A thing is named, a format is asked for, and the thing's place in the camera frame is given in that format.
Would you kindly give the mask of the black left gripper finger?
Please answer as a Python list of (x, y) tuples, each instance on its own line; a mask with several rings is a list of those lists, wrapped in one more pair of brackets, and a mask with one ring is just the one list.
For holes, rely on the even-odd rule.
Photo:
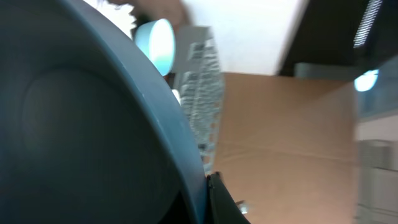
[(206, 177), (206, 223), (250, 224), (225, 187), (219, 172)]

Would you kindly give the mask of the dark blue plate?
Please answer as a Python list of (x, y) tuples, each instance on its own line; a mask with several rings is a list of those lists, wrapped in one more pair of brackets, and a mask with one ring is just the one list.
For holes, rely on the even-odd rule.
[(84, 1), (2, 1), (1, 222), (205, 215), (192, 130), (134, 42)]

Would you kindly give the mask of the light blue bowl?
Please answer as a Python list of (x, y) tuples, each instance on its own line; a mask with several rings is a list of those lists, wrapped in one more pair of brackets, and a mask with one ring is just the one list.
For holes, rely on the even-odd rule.
[(134, 41), (162, 76), (171, 71), (175, 59), (175, 34), (167, 19), (141, 25)]

